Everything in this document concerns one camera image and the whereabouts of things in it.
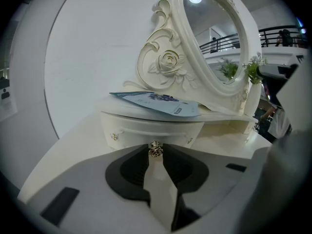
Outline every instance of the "white shelf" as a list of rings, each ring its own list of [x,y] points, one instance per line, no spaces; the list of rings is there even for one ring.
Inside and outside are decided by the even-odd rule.
[[[113,115],[120,115],[131,118],[157,120],[157,121],[175,121],[175,122],[211,122],[224,120],[241,120],[257,123],[258,120],[244,114],[224,114],[211,111],[204,106],[199,106],[201,115],[196,117],[178,117],[166,113],[158,112],[153,109],[141,107],[134,103],[122,100],[115,96],[109,95],[96,104],[96,112],[104,112]]]

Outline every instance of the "drawer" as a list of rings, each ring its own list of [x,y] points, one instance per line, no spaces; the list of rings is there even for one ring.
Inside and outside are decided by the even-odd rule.
[[[153,121],[100,112],[108,145],[116,150],[157,140],[190,148],[204,122]]]

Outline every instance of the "green plant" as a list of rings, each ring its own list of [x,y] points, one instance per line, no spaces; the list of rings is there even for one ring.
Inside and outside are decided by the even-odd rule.
[[[258,84],[261,82],[260,77],[257,74],[257,68],[261,65],[268,64],[268,60],[257,52],[256,56],[253,56],[249,63],[243,64],[243,68],[245,68],[245,74],[250,78],[252,84]]]
[[[229,59],[221,58],[223,62],[219,63],[221,64],[221,68],[218,69],[226,78],[229,80],[234,77],[236,74],[236,71],[238,69],[238,65],[236,63],[231,62]]]

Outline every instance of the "printed image on brochure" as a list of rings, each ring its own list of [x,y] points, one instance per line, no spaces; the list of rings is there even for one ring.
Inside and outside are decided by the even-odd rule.
[[[181,117],[198,116],[198,103],[193,100],[181,100],[168,95],[153,92],[110,93],[111,95],[131,101],[137,105]]]

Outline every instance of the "person's arm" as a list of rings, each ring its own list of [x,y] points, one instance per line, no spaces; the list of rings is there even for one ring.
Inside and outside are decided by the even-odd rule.
[[[268,111],[260,117],[260,120],[266,120],[275,110],[276,108],[270,107]]]

